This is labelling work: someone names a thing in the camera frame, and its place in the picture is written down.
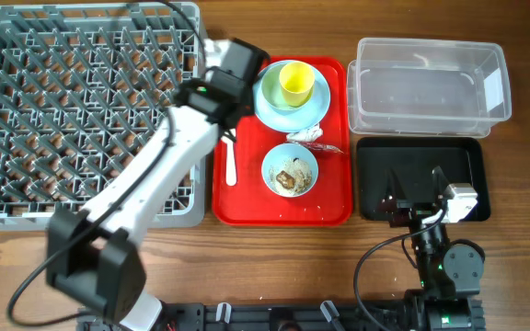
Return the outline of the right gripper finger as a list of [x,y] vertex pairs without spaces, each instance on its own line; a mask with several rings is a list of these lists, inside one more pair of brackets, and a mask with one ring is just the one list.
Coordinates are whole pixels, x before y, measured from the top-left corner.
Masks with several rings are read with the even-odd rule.
[[440,166],[432,170],[432,188],[436,200],[441,200],[444,196],[446,188],[450,185],[449,180],[445,176]]
[[386,171],[386,190],[382,202],[394,201],[402,202],[406,200],[406,195],[401,187],[397,173],[393,168]]

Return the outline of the red snack wrapper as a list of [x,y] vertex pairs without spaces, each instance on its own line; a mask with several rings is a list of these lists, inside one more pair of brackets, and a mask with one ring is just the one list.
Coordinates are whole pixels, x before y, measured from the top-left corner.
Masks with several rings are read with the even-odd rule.
[[316,142],[298,142],[298,144],[312,151],[343,154],[343,151],[339,147],[336,147],[330,144],[316,143]]

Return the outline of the food scraps and rice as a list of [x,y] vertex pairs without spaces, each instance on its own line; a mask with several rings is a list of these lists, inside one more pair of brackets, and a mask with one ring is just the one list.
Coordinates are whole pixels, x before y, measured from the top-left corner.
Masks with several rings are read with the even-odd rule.
[[269,170],[273,190],[284,197],[295,197],[309,190],[313,173],[308,162],[300,158],[288,158],[273,165]]

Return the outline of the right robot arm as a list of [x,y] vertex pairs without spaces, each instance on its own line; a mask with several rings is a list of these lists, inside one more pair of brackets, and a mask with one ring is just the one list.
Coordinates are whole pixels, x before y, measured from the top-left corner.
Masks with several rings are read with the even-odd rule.
[[485,252],[467,239],[452,240],[445,226],[459,223],[478,204],[468,183],[451,183],[443,170],[432,170],[433,201],[407,198],[393,170],[386,173],[386,193],[377,210],[389,216],[392,227],[407,227],[421,288],[408,290],[397,310],[399,330],[484,330],[480,280]]

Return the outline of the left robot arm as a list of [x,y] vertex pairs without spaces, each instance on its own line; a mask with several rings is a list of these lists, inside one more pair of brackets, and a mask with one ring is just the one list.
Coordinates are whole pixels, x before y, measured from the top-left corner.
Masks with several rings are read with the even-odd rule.
[[211,67],[179,85],[165,119],[121,174],[81,211],[56,211],[49,222],[47,283],[127,330],[167,326],[164,304],[144,289],[139,247],[190,168],[253,114],[253,86],[270,59],[238,39],[206,45]]

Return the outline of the small light blue bowl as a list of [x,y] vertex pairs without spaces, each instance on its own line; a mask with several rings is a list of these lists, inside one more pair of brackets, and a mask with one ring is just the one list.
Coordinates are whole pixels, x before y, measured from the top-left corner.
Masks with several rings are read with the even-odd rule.
[[[277,163],[282,162],[285,159],[288,158],[300,158],[310,165],[313,173],[313,179],[312,184],[308,191],[310,191],[315,184],[317,183],[318,178],[318,163],[314,155],[306,149],[304,146],[297,144],[297,143],[283,143],[280,145],[275,146],[272,148],[264,157],[262,165],[261,165],[261,174],[263,181],[265,182],[266,186],[275,194],[276,193],[271,185],[270,176],[269,176],[269,170],[272,166],[274,166]],[[308,191],[305,193],[295,196],[295,197],[284,197],[284,198],[297,198],[300,196],[305,195]]]

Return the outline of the white napkin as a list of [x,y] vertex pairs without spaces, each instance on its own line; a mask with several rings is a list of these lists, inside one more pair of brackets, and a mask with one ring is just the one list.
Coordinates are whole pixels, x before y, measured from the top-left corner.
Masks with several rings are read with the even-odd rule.
[[318,124],[316,124],[310,128],[303,129],[298,132],[288,133],[286,135],[286,140],[288,142],[312,143],[322,135],[323,130]]

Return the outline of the white plastic fork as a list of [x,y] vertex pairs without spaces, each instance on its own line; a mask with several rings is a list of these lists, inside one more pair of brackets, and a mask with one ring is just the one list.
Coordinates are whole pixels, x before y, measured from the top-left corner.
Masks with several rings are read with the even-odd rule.
[[225,183],[227,186],[233,187],[237,183],[236,174],[236,159],[235,159],[235,141],[236,130],[231,129],[229,133],[222,137],[222,142],[225,144],[226,159],[225,159]]

